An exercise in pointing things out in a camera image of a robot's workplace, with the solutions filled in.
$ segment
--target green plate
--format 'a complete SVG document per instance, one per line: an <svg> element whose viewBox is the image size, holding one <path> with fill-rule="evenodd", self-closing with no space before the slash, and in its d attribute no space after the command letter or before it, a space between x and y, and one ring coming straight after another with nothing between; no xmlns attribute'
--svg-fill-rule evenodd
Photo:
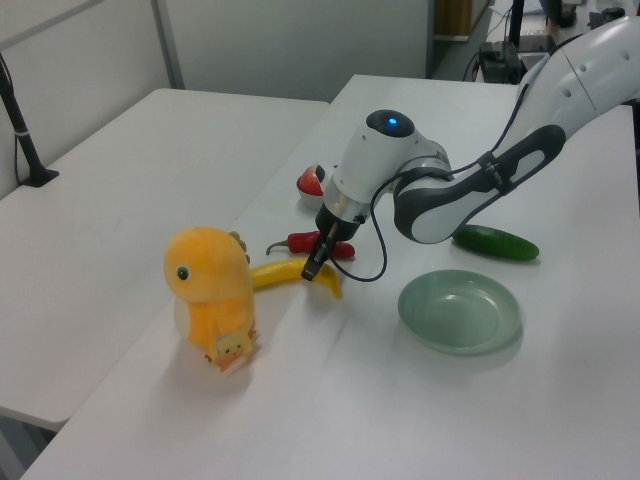
<svg viewBox="0 0 640 480"><path fill-rule="evenodd" d="M465 270L439 270L409 282L398 299L398 312L427 345L454 355L496 350L522 329L511 292Z"/></svg>

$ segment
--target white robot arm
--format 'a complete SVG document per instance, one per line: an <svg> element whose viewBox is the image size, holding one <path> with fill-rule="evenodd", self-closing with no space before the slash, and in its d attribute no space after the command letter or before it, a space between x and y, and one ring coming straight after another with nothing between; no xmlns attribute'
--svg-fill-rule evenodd
<svg viewBox="0 0 640 480"><path fill-rule="evenodd" d="M313 279L338 241L355 235L389 179L406 237L438 243L551 162L580 128L640 96L640 17L561 45L527 73L503 138L454 177L446 152L405 115L381 110L352 137L316 216L321 232L302 276Z"/></svg>

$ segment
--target cable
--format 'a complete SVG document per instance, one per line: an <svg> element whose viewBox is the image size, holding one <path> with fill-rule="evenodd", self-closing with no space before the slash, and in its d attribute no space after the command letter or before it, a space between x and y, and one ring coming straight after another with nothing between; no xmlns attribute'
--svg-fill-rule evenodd
<svg viewBox="0 0 640 480"><path fill-rule="evenodd" d="M391 184L392 182L394 182L398 178L406 175L406 173L407 172L397 173L393 177L391 177L388 180L386 180L382 185L380 185L380 187L376 190L376 192L373 194L373 197L371 198L371 207L370 207L371 208L371 222L373 223L373 228L376 229L376 233L378 234L378 240L380 241L380 248L382 249L382 269L380 270L380 272L375 277L370 277L370 278L358 277L356 275L353 275L353 274L347 272L344 268L342 268L338 264L338 262L336 262L336 260L335 260L335 258L333 258L332 254L329 255L329 260L331 260L331 263L333 263L333 265L343 275L349 277L352 280L356 280L358 282L367 283L367 282L375 282L380 277L382 277L382 275L384 275L384 272L387 271L387 246L384 243L384 239L382 238L382 232L380 231L380 225L378 225L378 220L376 219L375 205L376 205L376 200L377 200L378 196L380 195L380 193L382 193L382 191L385 188L387 188L387 186L389 184Z"/></svg>
<svg viewBox="0 0 640 480"><path fill-rule="evenodd" d="M4 57L2 53L0 53L0 65L2 65L2 69L7 76L7 80L9 80L9 86L11 87L11 92L13 92L13 79L11 78L11 72L9 72L9 67L7 67L7 63L4 61Z"/></svg>
<svg viewBox="0 0 640 480"><path fill-rule="evenodd" d="M484 38L484 41L485 41L485 42L486 42L486 41L487 41L487 39L489 38L489 35L491 35L491 34L494 32L494 30L500 26L500 24L501 24L501 23L502 23L502 21L507 17L507 15L509 15L509 14L511 13L511 9L512 9L512 8L513 8L513 7L509 8L509 10L507 10L506 12L504 12L504 15L502 15L502 18L500 19L500 21L498 22L498 24L497 24L495 27L493 27L491 30L489 30L489 33L487 33L487 36Z"/></svg>
<svg viewBox="0 0 640 480"><path fill-rule="evenodd" d="M489 30L489 32L487 33L487 36L484 37L484 41L486 42L487 39L489 38L489 35L491 35L491 33L493 33L493 31L498 28L500 26L500 24L502 23L502 21L507 17L507 15L509 15L511 13L511 8L509 8L509 10L507 10L506 12L504 12L504 15L502 15L502 17L500 18L500 21L498 22L498 24L493 27L491 30ZM476 52L473 57L471 57L471 60L469 60L469 63L467 64L467 68L464 69L464 75L462 76L462 81L464 82L465 79L467 78L467 71L469 70L469 67L471 66L471 63L473 62L473 59L477 56L479 56L480 53Z"/></svg>
<svg viewBox="0 0 640 480"><path fill-rule="evenodd" d="M415 157L415 158L409 159L408 162L410 162L412 160L418 160L420 158L428 158L428 156L427 155L421 155L419 157ZM447 177L449 175L453 175L453 174L456 174L456 173L464 172L465 170L471 168L475 164L476 164L476 162L472 162L472 163L470 163L468 165L465 165L464 167L457 168L456 170L452 170L450 172L445 172L445 173L442 174L442 176L439 176L439 175L434 174L434 173L431 173L431 174L429 174L427 176L436 177L436 178L442 178L443 180L448 180ZM373 228L375 228L376 234L378 235L378 240L380 241L380 249L382 250L382 268L380 269L380 272L377 275L375 275L374 277L369 277L369 278L358 277L356 275L353 275L353 274L347 272L344 268L342 268L342 266L340 266L340 264L338 262L336 262L336 260L333 257L333 255L329 255L329 260L331 260L331 263L333 263L333 265L336 267L336 269L340 273L345 275L346 277L349 277L350 279L356 280L358 282L364 282L364 283L375 282L376 280L381 278L384 275L384 273L387 271L387 263L388 263L387 246L384 243L384 238L382 237L382 231L380 230L380 225L378 225L378 219L376 218L376 213L375 213L375 205L376 205L376 201L378 199L378 196L382 193L382 191L384 189L386 189L389 184L391 184L392 182L394 182L394 181L398 180L399 178L403 177L409 171L410 170L407 170L406 172L397 173L393 177L391 177L388 180L386 180L375 191L375 193L373 194L373 197L371 197L371 207L370 207L371 222L373 223Z"/></svg>
<svg viewBox="0 0 640 480"><path fill-rule="evenodd" d="M507 13L505 13L505 15L507 15L507 20L504 22L504 36L502 38L507 38L507 25L509 25L509 21L511 20L511 8L507 10Z"/></svg>
<svg viewBox="0 0 640 480"><path fill-rule="evenodd" d="M511 117L509 117L509 121L507 122L507 126L504 127L504 130L502 131L502 135L500 135L500 138L498 139L498 141L496 142L494 147L491 149L492 153L496 151L496 149L502 143L502 140L504 140L504 137L507 136L507 132L511 128L511 124L515 120L516 114L518 113L518 110L520 110L520 105L522 105L522 100L524 99L524 94L527 92L528 88L529 88L529 84L528 83L525 84L525 86L522 88L522 91L520 92L520 96L518 97L518 101L516 102L515 106L513 107L513 111L511 112Z"/></svg>
<svg viewBox="0 0 640 480"><path fill-rule="evenodd" d="M473 62L473 60L480 55L479 52L476 52L473 54L473 57L471 57L471 60L469 60L469 63L467 63L467 68L464 69L464 75L462 75L462 81L465 81L465 78L467 78L467 72L469 71L469 67L471 66L471 62Z"/></svg>
<svg viewBox="0 0 640 480"><path fill-rule="evenodd" d="M16 183L18 186L22 185L20 176L18 175L18 136L13 136L13 172L16 175Z"/></svg>

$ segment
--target green cucumber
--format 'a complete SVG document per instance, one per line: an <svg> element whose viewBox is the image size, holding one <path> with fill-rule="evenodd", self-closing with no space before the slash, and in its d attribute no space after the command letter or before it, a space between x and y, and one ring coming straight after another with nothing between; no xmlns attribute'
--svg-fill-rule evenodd
<svg viewBox="0 0 640 480"><path fill-rule="evenodd" d="M538 247L529 240L481 225L465 225L453 235L453 240L457 245L474 252L509 260L533 260L540 253Z"/></svg>

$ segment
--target white table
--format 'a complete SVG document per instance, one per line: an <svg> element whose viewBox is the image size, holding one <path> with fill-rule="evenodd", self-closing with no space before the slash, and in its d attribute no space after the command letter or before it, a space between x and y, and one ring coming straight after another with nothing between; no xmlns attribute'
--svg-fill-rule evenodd
<svg viewBox="0 0 640 480"><path fill-rule="evenodd" d="M0 202L0 414L59 429L171 298L169 238L229 228L327 105L159 90Z"/></svg>
<svg viewBox="0 0 640 480"><path fill-rule="evenodd" d="M404 112L461 166L492 146L515 94L354 77L235 223L252 263L267 260L268 243L313 228L295 179L310 163L339 162L371 111ZM262 347L228 375L180 340L167 305L24 479L635 478L640 222L630 109L592 122L474 220L534 241L537 263L413 244L395 232L390 198L379 217L387 274L345 281L341 301L302 280L260 292ZM354 244L352 271L376 272L371 225ZM457 358L414 338L398 294L442 268L507 286L524 316L521 341Z"/></svg>

